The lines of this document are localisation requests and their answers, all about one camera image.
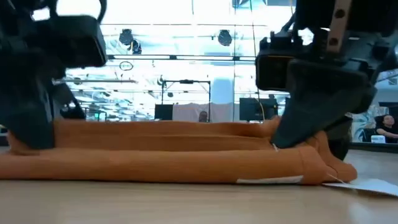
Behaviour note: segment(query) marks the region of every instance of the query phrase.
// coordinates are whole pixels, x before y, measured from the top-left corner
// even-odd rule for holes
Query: orange cloth
[[[324,132],[275,150],[269,140],[278,123],[56,121],[56,148],[39,156],[1,154],[0,179],[217,184],[302,175],[300,184],[317,185],[357,177],[332,156]],[[9,142],[26,147],[12,134]]]

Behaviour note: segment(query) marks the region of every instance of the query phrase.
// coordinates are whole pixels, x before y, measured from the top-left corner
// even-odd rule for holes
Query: desk
[[[397,154],[347,160],[398,184]],[[396,198],[326,187],[0,181],[4,224],[393,224],[397,211]]]

